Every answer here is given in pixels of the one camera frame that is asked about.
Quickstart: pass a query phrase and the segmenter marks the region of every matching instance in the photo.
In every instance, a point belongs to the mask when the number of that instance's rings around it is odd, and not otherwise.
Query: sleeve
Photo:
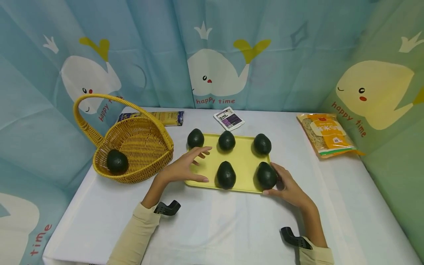
[[[300,265],[334,265],[333,253],[330,248],[319,248],[303,237],[312,246],[312,250],[299,248]]]
[[[106,265],[140,265],[150,237],[159,225],[160,214],[138,203],[122,231]]]

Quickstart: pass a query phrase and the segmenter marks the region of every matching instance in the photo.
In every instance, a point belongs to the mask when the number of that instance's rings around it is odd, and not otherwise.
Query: wicker basket
[[[110,99],[134,108],[145,117],[133,117],[113,125],[101,136],[81,116],[78,106],[86,98]],[[110,95],[87,94],[78,98],[73,107],[74,116],[81,130],[96,145],[93,166],[100,175],[122,183],[137,183],[158,173],[171,160],[174,143],[165,127],[149,112],[124,100]],[[123,175],[112,175],[106,167],[106,157],[110,150],[117,149],[128,158],[128,170]]]

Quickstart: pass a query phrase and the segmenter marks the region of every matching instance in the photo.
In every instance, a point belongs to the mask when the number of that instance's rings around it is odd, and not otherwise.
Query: blue curtain
[[[33,241],[51,225],[43,249],[91,165],[95,147],[72,114],[78,96],[109,94],[140,106],[316,111],[350,66],[378,4],[1,0],[0,220],[13,216],[6,201],[14,198],[39,212],[25,224],[29,236],[21,245],[28,247],[5,255],[37,264],[42,251],[32,249]],[[103,134],[123,108],[95,98],[79,107]]]

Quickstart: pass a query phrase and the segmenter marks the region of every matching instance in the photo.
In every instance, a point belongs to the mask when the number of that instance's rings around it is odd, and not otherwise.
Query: avocado
[[[203,133],[197,128],[192,130],[187,137],[187,144],[190,149],[196,146],[202,147],[204,142],[205,136],[203,136]]]
[[[260,162],[256,178],[264,190],[272,189],[277,184],[277,172],[267,162]]]
[[[122,174],[128,169],[128,158],[116,149],[107,154],[106,166],[112,174]]]
[[[221,150],[230,151],[236,145],[236,139],[230,131],[225,131],[219,136],[218,144]]]
[[[218,180],[218,184],[224,190],[229,190],[234,187],[234,184],[236,183],[236,173],[228,161],[224,161],[219,165],[216,178]]]
[[[267,155],[271,152],[271,141],[264,134],[258,134],[253,140],[253,146],[260,155]]]

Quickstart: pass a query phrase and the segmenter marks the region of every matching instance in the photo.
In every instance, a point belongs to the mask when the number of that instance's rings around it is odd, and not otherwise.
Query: fabric backdrop
[[[412,196],[423,200],[420,148],[412,140],[419,141],[423,129],[423,107],[414,100],[424,48],[415,47],[419,36],[413,39],[424,28],[419,0],[0,3],[0,233],[16,238],[16,251],[0,243],[0,256],[11,264],[41,262],[91,165],[95,147],[72,114],[75,100],[86,93],[116,95],[140,106],[326,110],[341,120],[348,113],[362,120],[363,131],[353,120],[343,125],[367,153],[364,162],[405,233],[415,246],[424,243],[424,216],[420,204],[411,203]],[[401,47],[401,37],[411,42]],[[360,64],[349,74],[350,67],[373,60],[383,64]],[[360,113],[336,92],[339,82],[349,84],[361,71],[368,75],[362,67],[379,68],[377,80],[393,91],[406,90],[399,100],[402,106],[414,102],[410,110],[393,123],[395,118],[368,126],[383,111]],[[398,77],[398,86],[384,79],[386,70]],[[381,100],[391,98],[382,94]],[[79,107],[103,134],[123,108],[94,98]],[[13,226],[10,220],[26,221]]]

